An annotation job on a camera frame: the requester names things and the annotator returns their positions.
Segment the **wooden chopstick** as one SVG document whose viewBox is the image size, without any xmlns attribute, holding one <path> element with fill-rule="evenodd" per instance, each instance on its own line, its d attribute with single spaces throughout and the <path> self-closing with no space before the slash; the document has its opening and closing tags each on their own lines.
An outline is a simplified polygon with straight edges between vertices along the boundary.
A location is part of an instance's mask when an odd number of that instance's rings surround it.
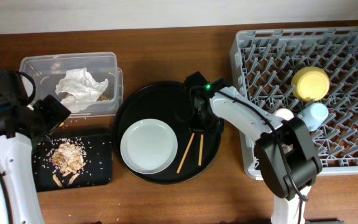
<svg viewBox="0 0 358 224">
<path fill-rule="evenodd" d="M 183 167 L 183 164 L 184 164 L 184 161 L 185 161 L 186 156 L 187 156 L 187 154 L 188 154 L 188 151 L 189 151 L 189 149 L 190 149 L 190 147 L 191 147 L 191 144 L 192 144 L 192 142 L 193 142 L 193 140 L 194 140 L 194 136 L 195 136 L 195 133 L 192 133 L 192 134 L 191 134 L 191 137 L 190 137 L 190 139 L 189 139 L 189 141 L 188 141 L 188 144 L 187 144 L 187 146 L 186 146 L 186 149 L 185 149 L 185 151 L 184 151 L 184 153 L 183 153 L 183 156 L 182 156 L 182 158 L 181 158 L 180 164 L 179 164 L 179 166 L 178 166 L 177 174 L 179 174 L 179 173 L 181 172 L 181 169 L 182 169 L 182 167 Z"/>
<path fill-rule="evenodd" d="M 198 166 L 202 165 L 203 160 L 203 143 L 204 143 L 204 134 L 200 135 L 200 145 L 199 145 L 199 153 L 198 153 Z"/>
</svg>

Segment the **rice and food scraps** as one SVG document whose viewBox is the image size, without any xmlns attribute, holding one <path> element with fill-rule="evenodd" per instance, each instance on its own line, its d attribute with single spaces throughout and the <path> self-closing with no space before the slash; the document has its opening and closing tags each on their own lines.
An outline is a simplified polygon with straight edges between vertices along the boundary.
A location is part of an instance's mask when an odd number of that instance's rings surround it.
<svg viewBox="0 0 358 224">
<path fill-rule="evenodd" d="M 69 187 L 94 186 L 103 181 L 104 167 L 89 140 L 82 137 L 53 139 L 41 143 L 42 150 L 37 159 L 40 171 L 50 180 L 48 187 L 66 189 Z"/>
</svg>

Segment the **blue cup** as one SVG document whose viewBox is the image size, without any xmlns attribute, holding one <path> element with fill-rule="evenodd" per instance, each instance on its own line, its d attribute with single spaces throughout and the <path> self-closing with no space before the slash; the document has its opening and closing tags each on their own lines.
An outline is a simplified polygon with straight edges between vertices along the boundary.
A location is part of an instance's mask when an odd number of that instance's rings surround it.
<svg viewBox="0 0 358 224">
<path fill-rule="evenodd" d="M 329 115 L 328 108 L 322 103 L 313 103 L 298 113 L 309 132 L 316 131 Z"/>
</svg>

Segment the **white napkin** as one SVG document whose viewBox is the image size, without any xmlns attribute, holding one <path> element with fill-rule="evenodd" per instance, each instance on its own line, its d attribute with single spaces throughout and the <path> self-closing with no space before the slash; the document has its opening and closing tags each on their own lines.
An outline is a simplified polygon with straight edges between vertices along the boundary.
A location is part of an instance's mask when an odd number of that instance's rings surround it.
<svg viewBox="0 0 358 224">
<path fill-rule="evenodd" d="M 109 80 L 97 82 L 87 68 L 67 70 L 66 75 L 56 85 L 55 93 L 66 93 L 60 101 L 71 113 L 78 113 L 88 106 L 85 103 L 94 103 L 103 94 L 109 85 Z"/>
</svg>

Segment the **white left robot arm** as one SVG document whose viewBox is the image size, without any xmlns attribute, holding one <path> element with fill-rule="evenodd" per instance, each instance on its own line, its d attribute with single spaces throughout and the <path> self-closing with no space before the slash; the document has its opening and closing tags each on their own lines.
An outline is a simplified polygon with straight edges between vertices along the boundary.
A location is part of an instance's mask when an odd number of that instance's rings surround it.
<svg viewBox="0 0 358 224">
<path fill-rule="evenodd" d="M 52 95 L 29 108 L 0 107 L 0 223 L 43 223 L 32 173 L 32 151 L 70 115 Z"/>
</svg>

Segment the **yellow bowl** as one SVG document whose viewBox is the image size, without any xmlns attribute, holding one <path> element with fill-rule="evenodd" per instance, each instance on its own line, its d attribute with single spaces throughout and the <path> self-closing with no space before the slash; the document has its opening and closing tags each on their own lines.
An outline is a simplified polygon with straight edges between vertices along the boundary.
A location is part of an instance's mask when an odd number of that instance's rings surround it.
<svg viewBox="0 0 358 224">
<path fill-rule="evenodd" d="M 330 81 L 327 73 L 318 67 L 305 67 L 297 71 L 291 80 L 295 88 L 293 95 L 301 101 L 318 101 L 329 91 Z"/>
</svg>

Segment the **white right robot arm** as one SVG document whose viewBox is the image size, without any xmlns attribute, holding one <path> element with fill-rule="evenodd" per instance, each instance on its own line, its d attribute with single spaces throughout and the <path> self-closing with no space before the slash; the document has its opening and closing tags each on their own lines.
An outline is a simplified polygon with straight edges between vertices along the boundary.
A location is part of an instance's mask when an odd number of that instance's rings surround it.
<svg viewBox="0 0 358 224">
<path fill-rule="evenodd" d="M 192 86 L 189 94 L 198 128 L 208 131 L 224 119 L 254 142 L 262 178 L 274 194 L 271 223 L 305 223 L 308 193 L 323 168 L 306 124 L 264 111 L 222 79 Z"/>
</svg>

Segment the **pink cup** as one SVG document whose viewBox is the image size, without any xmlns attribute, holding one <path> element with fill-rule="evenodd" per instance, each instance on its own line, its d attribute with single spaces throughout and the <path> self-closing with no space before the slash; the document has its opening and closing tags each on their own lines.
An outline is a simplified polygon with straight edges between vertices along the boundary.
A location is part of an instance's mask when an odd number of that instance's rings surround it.
<svg viewBox="0 0 358 224">
<path fill-rule="evenodd" d="M 289 109 L 286 109 L 286 108 L 277 109 L 273 113 L 273 115 L 278 116 L 279 118 L 282 118 L 285 121 L 289 121 L 295 117 L 295 115 Z"/>
</svg>

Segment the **grey plate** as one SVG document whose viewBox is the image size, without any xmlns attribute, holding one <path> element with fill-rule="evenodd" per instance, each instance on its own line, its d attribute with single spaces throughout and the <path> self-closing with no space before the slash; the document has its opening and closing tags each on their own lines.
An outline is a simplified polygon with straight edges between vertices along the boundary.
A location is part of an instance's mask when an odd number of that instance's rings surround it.
<svg viewBox="0 0 358 224">
<path fill-rule="evenodd" d="M 158 119 L 142 119 L 130 125 L 120 142 L 122 160 L 130 170 L 156 174 L 176 157 L 178 140 L 173 129 Z"/>
</svg>

